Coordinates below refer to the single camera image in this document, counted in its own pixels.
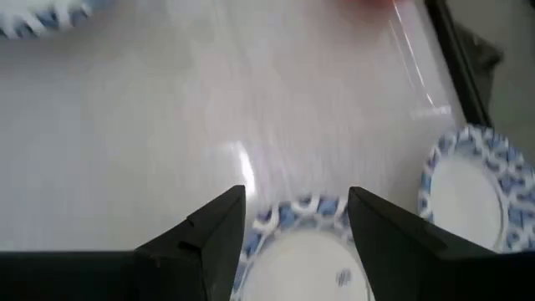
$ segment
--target white tabletop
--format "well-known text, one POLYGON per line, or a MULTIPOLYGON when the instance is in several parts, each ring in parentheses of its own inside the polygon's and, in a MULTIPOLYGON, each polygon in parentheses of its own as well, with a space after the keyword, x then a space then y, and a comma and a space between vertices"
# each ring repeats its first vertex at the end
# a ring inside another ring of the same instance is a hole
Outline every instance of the white tabletop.
POLYGON ((123 0, 0 42, 0 249, 129 249, 230 186, 247 215, 363 186, 414 211, 462 125, 421 3, 123 0))

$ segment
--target blue and white plate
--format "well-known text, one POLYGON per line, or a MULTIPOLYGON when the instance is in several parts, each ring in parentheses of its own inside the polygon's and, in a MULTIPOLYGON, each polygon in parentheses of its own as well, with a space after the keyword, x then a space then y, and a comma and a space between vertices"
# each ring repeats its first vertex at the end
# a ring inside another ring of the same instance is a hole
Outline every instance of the blue and white plate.
POLYGON ((38 38, 76 27, 113 0, 0 0, 0 37, 38 38))
POLYGON ((469 125, 424 164, 420 216, 499 253, 535 250, 535 170, 509 140, 469 125))
POLYGON ((243 243, 232 301, 370 300, 347 200, 313 196, 258 215, 243 243))

